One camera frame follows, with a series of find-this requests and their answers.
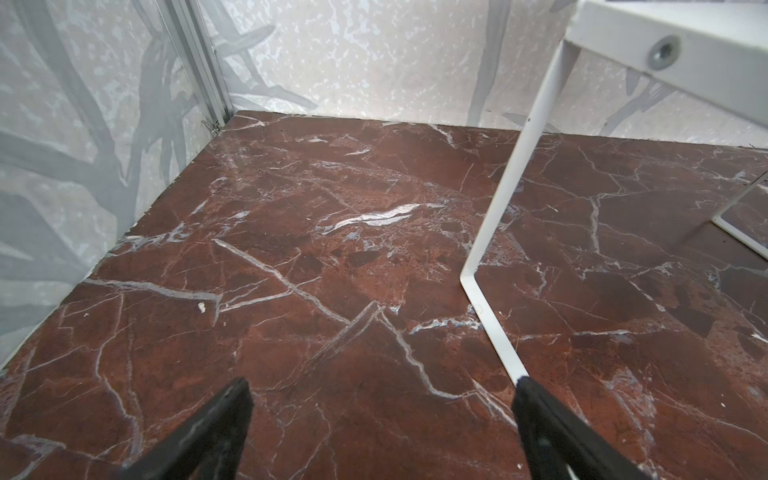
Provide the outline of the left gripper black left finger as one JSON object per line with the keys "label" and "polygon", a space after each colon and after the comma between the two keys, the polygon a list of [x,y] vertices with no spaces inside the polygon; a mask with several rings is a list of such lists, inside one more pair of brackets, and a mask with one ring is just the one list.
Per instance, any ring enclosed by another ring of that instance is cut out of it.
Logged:
{"label": "left gripper black left finger", "polygon": [[117,477],[236,478],[253,406],[247,380],[243,377],[234,379]]}

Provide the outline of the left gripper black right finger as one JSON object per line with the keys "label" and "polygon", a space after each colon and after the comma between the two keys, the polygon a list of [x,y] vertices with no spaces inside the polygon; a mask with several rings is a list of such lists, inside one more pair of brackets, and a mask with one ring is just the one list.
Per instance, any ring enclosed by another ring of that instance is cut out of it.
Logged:
{"label": "left gripper black right finger", "polygon": [[516,382],[511,405],[533,479],[647,479],[534,379]]}

